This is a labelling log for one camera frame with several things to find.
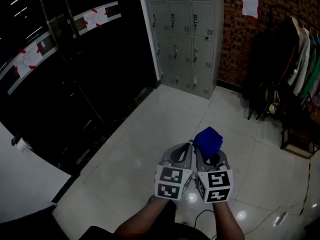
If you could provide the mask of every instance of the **red tape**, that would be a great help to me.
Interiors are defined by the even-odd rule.
[[[36,51],[36,53],[38,54],[38,53],[40,53],[40,51],[42,50],[42,44],[40,43],[40,45],[38,46],[38,50]]]

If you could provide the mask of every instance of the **white paper sign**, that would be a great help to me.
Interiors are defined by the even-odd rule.
[[[92,30],[97,27],[96,24],[102,25],[104,23],[107,23],[109,21],[108,16],[105,14],[106,8],[101,7],[96,9],[96,12],[89,11],[83,15],[83,18],[88,24],[86,27],[88,30]]]
[[[43,57],[40,52],[37,53],[38,46],[33,42],[25,49],[25,53],[19,53],[14,58],[14,66],[18,68],[18,74],[23,78],[31,69],[29,66],[36,66]]]
[[[259,0],[242,0],[242,14],[258,18]]]

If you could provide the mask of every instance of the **hanging clothes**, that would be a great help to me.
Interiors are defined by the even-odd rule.
[[[295,69],[292,72],[292,75],[288,79],[288,84],[292,86],[296,80],[293,94],[298,95],[301,91],[302,86],[305,81],[306,72],[309,63],[309,56],[310,56],[310,39],[309,39],[309,31],[305,28],[302,29],[303,33],[303,41],[302,41],[302,48],[299,54],[299,58],[295,63]]]

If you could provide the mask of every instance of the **door handle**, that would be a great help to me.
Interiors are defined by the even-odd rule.
[[[198,49],[194,48],[194,60],[193,60],[193,62],[196,62],[197,58],[198,58]]]
[[[193,23],[194,23],[194,29],[196,29],[198,24],[198,14],[193,15]]]
[[[174,57],[176,58],[178,56],[178,46],[174,46]]]
[[[171,27],[174,27],[175,22],[176,22],[174,13],[171,13],[171,21],[172,21]]]
[[[156,25],[156,15],[152,14],[152,27],[155,27]]]
[[[193,89],[196,88],[197,84],[198,84],[198,77],[195,76],[193,78]]]

